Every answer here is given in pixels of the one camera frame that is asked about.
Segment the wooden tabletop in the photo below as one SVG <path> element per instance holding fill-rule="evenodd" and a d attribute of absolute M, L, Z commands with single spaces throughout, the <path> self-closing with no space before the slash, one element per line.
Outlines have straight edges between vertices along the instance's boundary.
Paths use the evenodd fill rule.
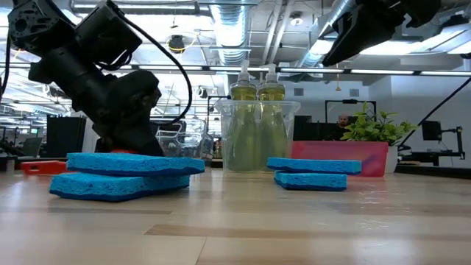
<path fill-rule="evenodd" d="M 351 177 L 286 191 L 208 170 L 129 202 L 61 199 L 50 177 L 0 175 L 0 264 L 471 264 L 471 181 Z"/>

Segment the ceiling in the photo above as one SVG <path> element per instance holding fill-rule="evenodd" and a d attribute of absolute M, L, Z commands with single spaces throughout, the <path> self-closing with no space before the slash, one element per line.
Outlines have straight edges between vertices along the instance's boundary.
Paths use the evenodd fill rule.
<path fill-rule="evenodd" d="M 79 23 L 86 14 L 81 13 L 81 10 L 86 9 L 71 9 L 68 6 L 69 1 L 54 1 L 61 8 L 61 10 L 74 22 Z M 139 0 L 131 0 L 129 3 L 138 3 Z M 82 4 L 95 4 L 95 0 L 84 0 Z M 146 1 L 148 5 L 170 6 L 174 1 Z M 427 39 L 432 36 L 432 32 L 436 31 L 437 24 L 442 23 L 444 19 L 455 14 L 459 10 L 467 14 L 467 5 L 469 0 L 442 0 L 442 12 L 446 15 L 437 17 L 427 25 L 419 29 L 404 29 L 403 35 L 421 37 Z M 269 27 L 273 23 L 277 23 L 275 28 L 275 35 L 280 31 L 281 24 L 283 23 L 283 14 L 286 8 L 284 4 L 281 7 L 280 16 L 274 18 L 274 6 L 276 0 L 261 0 L 258 4 L 251 6 L 247 18 L 247 38 L 244 48 L 249 51 L 249 59 L 251 65 L 259 66 L 265 64 L 262 60 L 263 52 L 269 36 Z M 310 35 L 314 30 L 314 22 L 317 18 L 329 15 L 333 5 L 333 0 L 314 0 L 295 1 L 292 6 L 292 12 L 301 12 L 302 23 L 297 26 L 291 25 L 287 20 L 286 27 L 284 28 L 283 36 L 277 49 L 274 62 L 275 63 L 290 63 L 295 64 L 300 60 L 306 52 L 308 52 L 315 40 L 310 39 Z M 7 36 L 7 14 L 11 9 L 11 3 L 7 0 L 0 0 L 0 57 L 4 57 L 4 44 Z M 148 10 L 131 10 L 127 12 L 127 17 L 134 21 L 138 26 L 148 32 L 153 38 L 162 44 L 167 44 L 172 35 L 182 35 L 186 44 L 186 50 L 182 54 L 176 54 L 176 58 L 183 65 L 211 65 L 217 66 L 220 64 L 219 50 L 221 46 L 219 41 L 221 38 L 231 38 L 232 32 L 227 32 L 227 36 L 219 36 L 217 40 L 215 34 L 215 24 L 213 18 L 200 15 L 161 15 L 161 13 L 152 13 L 153 9 Z M 28 63 L 38 61 L 39 58 L 27 52 L 15 52 L 11 54 L 12 63 Z M 147 40 L 139 49 L 134 53 L 132 64 L 135 65 L 165 65 L 171 64 L 171 61 L 159 52 Z M 338 67 L 351 67 L 351 68 L 368 68 L 368 69 L 427 69 L 427 70 L 451 70 L 459 67 L 462 64 L 462 59 L 458 54 L 447 54 L 446 52 L 422 52 L 416 55 L 365 55 L 360 54 L 354 58 L 340 63 Z M 125 74 L 126 71 L 117 71 L 115 74 Z M 54 85 L 45 86 L 39 83 L 31 82 L 27 79 L 28 71 L 22 68 L 13 68 L 11 71 L 10 81 L 4 95 L 4 101 L 19 101 L 29 102 L 30 104 L 19 105 L 3 104 L 4 115 L 21 115 L 44 116 L 49 114 L 64 114 L 70 113 L 71 106 L 67 98 L 63 98 L 63 93 Z M 160 80 L 159 89 L 162 91 L 162 98 L 159 100 L 159 105 L 153 110 L 154 115 L 163 114 L 178 114 L 186 102 L 188 101 L 187 90 L 183 79 L 179 74 L 169 74 L 162 71 L 156 71 L 157 78 Z M 336 75 L 325 74 L 321 77 L 316 77 L 315 81 L 330 81 L 335 80 Z M 364 84 L 374 82 L 378 76 L 364 76 L 364 75 L 344 75 L 341 80 L 361 81 Z M 194 85 L 193 89 L 197 93 L 202 89 L 206 90 L 210 96 L 223 96 L 228 92 L 228 78 L 224 74 L 194 74 L 191 75 L 191 82 Z M 194 98 L 194 107 L 190 112 L 190 116 L 205 116 L 206 115 L 207 99 L 203 99 L 196 95 Z M 9 123 L 0 121 L 0 124 L 14 124 L 11 120 Z"/>

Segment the plastic container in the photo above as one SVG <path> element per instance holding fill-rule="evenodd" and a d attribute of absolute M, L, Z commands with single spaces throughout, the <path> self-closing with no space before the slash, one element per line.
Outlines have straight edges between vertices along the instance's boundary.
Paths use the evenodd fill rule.
<path fill-rule="evenodd" d="M 171 119 L 153 119 L 156 122 Z M 213 137 L 206 133 L 206 121 L 200 119 L 181 119 L 176 124 L 160 127 L 155 137 L 158 139 L 165 156 L 170 158 L 207 157 L 212 151 Z"/>
<path fill-rule="evenodd" d="M 261 157 L 261 141 L 250 141 L 253 144 L 244 143 L 244 139 L 251 138 L 253 134 L 246 128 L 243 118 L 238 117 L 240 109 L 251 109 L 250 114 L 255 120 L 255 134 L 261 137 L 261 117 L 264 107 L 277 108 L 283 115 L 283 122 L 286 129 L 286 149 L 284 157 L 290 157 L 291 145 L 293 142 L 294 114 L 300 108 L 299 102 L 290 101 L 220 101 L 215 108 L 221 113 L 222 125 L 222 160 L 226 172 L 259 172 L 266 171 L 266 159 Z"/>
<path fill-rule="evenodd" d="M 292 157 L 318 160 L 360 160 L 362 177 L 382 177 L 388 143 L 360 141 L 295 141 Z"/>

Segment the blue sponge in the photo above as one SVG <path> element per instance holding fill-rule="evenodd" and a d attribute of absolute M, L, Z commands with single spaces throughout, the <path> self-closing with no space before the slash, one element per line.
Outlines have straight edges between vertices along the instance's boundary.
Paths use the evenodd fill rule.
<path fill-rule="evenodd" d="M 347 175 L 275 172 L 275 182 L 286 188 L 312 191 L 344 191 Z"/>
<path fill-rule="evenodd" d="M 193 158 L 125 153 L 71 153 L 67 158 L 68 170 L 109 176 L 176 176 L 205 171 L 205 162 Z"/>
<path fill-rule="evenodd" d="M 53 176 L 51 194 L 68 199 L 122 202 L 148 195 L 186 188 L 190 176 L 108 177 L 87 173 Z"/>
<path fill-rule="evenodd" d="M 286 172 L 315 172 L 337 174 L 360 174 L 361 161 L 354 160 L 308 160 L 291 158 L 269 158 L 270 169 Z"/>

